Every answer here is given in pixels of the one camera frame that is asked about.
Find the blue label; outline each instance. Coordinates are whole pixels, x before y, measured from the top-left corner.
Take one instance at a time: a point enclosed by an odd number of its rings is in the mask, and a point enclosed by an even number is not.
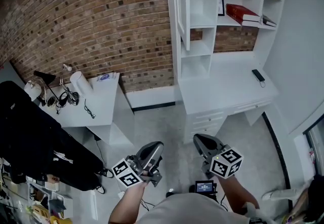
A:
[[[109,78],[109,74],[107,73],[107,74],[104,74],[101,78],[100,78],[100,80],[106,80],[106,79],[108,79]]]

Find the white cup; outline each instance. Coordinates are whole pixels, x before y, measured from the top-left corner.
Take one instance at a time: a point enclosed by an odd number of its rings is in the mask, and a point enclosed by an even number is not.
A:
[[[91,85],[88,83],[87,79],[81,71],[77,71],[74,74],[72,74],[70,77],[70,81],[73,84],[76,91],[84,98],[93,93]]]

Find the small screen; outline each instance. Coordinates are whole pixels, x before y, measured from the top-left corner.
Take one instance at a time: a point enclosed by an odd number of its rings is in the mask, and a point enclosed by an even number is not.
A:
[[[197,193],[206,193],[213,191],[213,184],[211,182],[207,183],[197,183]]]

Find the picture frame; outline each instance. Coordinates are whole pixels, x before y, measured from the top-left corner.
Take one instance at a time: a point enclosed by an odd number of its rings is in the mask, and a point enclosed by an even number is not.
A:
[[[224,0],[218,0],[218,16],[225,16]]]

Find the red book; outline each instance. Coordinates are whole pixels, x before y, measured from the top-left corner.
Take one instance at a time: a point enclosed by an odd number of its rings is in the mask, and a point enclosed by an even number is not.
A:
[[[249,26],[249,27],[259,27],[260,23],[256,21],[250,21],[250,20],[243,20],[240,17],[238,17],[236,14],[228,12],[228,9],[226,9],[226,14],[231,17],[233,20],[241,24],[242,26]]]
[[[242,20],[260,21],[260,17],[256,13],[241,5],[226,4],[226,10]]]

